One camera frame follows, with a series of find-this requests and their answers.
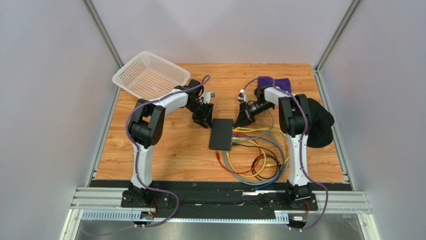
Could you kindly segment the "black network switch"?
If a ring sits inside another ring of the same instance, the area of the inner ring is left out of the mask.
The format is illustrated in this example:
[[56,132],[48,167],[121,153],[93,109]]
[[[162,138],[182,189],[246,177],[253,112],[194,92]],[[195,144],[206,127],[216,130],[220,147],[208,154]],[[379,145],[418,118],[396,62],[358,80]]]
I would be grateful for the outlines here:
[[232,146],[233,120],[214,118],[208,148],[215,151],[230,151]]

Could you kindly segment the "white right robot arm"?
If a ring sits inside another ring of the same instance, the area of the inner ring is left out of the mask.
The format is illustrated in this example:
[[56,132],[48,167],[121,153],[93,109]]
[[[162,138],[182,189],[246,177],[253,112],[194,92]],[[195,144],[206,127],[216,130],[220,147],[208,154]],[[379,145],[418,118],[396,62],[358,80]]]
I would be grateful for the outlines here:
[[304,94],[294,95],[278,86],[258,87],[256,93],[257,101],[249,104],[245,90],[240,90],[239,114],[234,126],[245,127],[255,121],[255,115],[278,107],[279,126],[289,151],[285,204],[293,210],[305,207],[312,197],[312,179],[307,170],[308,133],[312,124],[308,99]]

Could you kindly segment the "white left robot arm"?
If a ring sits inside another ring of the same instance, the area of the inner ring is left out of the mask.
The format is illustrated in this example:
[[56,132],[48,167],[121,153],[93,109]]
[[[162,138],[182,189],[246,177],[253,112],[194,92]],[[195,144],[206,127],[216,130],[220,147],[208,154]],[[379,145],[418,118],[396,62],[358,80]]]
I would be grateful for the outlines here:
[[122,194],[122,207],[153,207],[157,195],[172,196],[169,191],[153,187],[154,150],[163,135],[166,116],[177,109],[188,109],[195,124],[212,129],[214,105],[211,99],[215,94],[204,88],[210,79],[210,75],[202,81],[191,79],[188,85],[178,85],[161,97],[151,100],[141,98],[136,102],[126,119],[125,132],[133,145],[134,160],[132,178]]

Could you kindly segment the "purple folded cloth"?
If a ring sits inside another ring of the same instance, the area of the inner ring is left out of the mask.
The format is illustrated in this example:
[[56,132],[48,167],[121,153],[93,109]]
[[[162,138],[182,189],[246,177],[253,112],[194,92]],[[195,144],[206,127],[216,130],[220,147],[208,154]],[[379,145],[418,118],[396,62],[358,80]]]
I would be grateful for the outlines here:
[[259,76],[257,79],[257,85],[262,87],[271,87],[275,84],[276,87],[279,87],[281,90],[288,93],[292,93],[291,82],[288,78],[271,78],[268,76]]

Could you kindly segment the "white plastic basket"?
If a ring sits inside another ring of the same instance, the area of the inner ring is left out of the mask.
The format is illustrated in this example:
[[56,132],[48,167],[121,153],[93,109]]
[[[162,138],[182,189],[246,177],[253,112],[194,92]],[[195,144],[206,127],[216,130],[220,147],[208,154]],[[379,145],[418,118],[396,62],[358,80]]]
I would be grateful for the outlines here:
[[152,100],[186,85],[190,77],[190,72],[177,64],[142,51],[117,71],[112,82],[138,99]]

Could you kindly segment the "black bucket hat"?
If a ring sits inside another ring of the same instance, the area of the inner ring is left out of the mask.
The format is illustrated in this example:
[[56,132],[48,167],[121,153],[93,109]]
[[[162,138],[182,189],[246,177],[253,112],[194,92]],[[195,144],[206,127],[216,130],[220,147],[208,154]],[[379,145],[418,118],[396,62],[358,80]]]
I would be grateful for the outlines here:
[[309,130],[307,146],[309,148],[323,148],[333,140],[332,126],[335,123],[333,115],[313,98],[307,99],[312,125]]

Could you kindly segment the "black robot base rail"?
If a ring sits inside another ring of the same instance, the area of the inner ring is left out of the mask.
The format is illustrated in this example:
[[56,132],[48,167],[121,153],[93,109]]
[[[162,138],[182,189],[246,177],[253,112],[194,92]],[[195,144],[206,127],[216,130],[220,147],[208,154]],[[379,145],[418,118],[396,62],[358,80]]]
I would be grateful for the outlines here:
[[93,180],[89,188],[111,193],[117,190],[120,209],[135,213],[137,222],[173,219],[271,220],[276,211],[317,211],[324,190],[311,185],[311,196],[290,202],[286,183],[261,190],[229,181],[155,180],[152,190],[139,189],[129,180]]

